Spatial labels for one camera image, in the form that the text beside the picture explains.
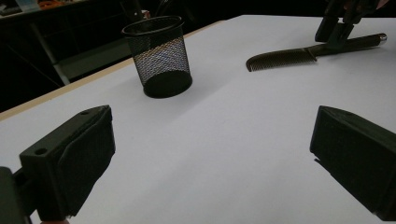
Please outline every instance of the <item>black mesh pencil cup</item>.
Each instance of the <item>black mesh pencil cup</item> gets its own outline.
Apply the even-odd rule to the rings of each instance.
[[[178,16],[154,17],[122,29],[144,93],[152,98],[178,95],[192,83]]]

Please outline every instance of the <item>robotic arm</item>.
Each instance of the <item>robotic arm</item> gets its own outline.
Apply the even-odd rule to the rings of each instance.
[[[374,13],[379,2],[380,0],[330,0],[315,40],[326,42],[329,49],[340,49],[346,43],[354,24],[358,24],[367,14]],[[343,22],[339,22],[343,12]]]

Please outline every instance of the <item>white tabletop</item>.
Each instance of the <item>white tabletop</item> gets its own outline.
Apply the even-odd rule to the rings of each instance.
[[[116,154],[72,224],[373,224],[318,165],[320,105],[396,132],[396,20],[362,19],[376,49],[250,73],[251,56],[317,44],[321,18],[241,16],[186,38],[192,86],[148,98],[134,64],[0,122],[0,165],[79,111],[110,105]]]

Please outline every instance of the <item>comb teeth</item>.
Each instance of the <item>comb teeth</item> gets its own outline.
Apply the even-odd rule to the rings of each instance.
[[[297,63],[312,63],[317,59],[308,49],[286,49],[260,54],[247,60],[249,72]]]

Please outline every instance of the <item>comb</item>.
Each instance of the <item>comb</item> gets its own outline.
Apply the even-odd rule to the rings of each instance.
[[[247,70],[253,72],[298,63],[314,63],[317,61],[318,56],[377,47],[384,44],[387,38],[385,34],[367,35],[348,39],[341,49],[330,49],[326,44],[320,44],[308,48],[284,49],[259,54],[247,60]]]

